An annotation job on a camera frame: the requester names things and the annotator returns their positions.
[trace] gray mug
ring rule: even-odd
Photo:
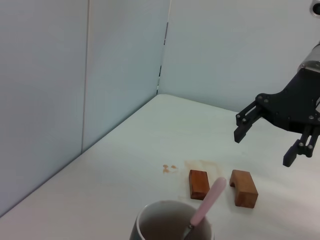
[[[196,209],[180,201],[158,201],[145,206],[138,214],[130,240],[182,240]],[[187,240],[214,240],[205,217],[187,236]]]

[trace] white table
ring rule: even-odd
[[[320,145],[284,167],[299,135],[261,119],[237,144],[235,115],[158,95],[0,218],[0,239],[126,240],[148,203],[200,204],[189,198],[190,169],[211,184],[249,171],[259,192],[255,209],[241,208],[227,186],[208,214],[216,240],[320,239]]]

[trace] brown wooden block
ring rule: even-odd
[[[210,190],[207,172],[190,170],[189,185],[190,198],[203,200]]]
[[[253,209],[258,199],[258,191],[250,172],[233,170],[230,186],[235,187],[234,203],[238,207]]]

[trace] white wall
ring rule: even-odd
[[[81,153],[87,8],[0,1],[0,215]]]
[[[320,40],[311,0],[172,0],[160,93],[240,111],[281,91]]]
[[[156,95],[170,0],[90,0],[83,150]]]

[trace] pink spoon handle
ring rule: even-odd
[[[209,192],[205,196],[198,210],[195,212],[190,220],[190,224],[196,227],[201,220],[206,216],[212,205],[219,198],[220,194],[224,191],[227,185],[227,180],[224,177],[219,177],[215,180]]]

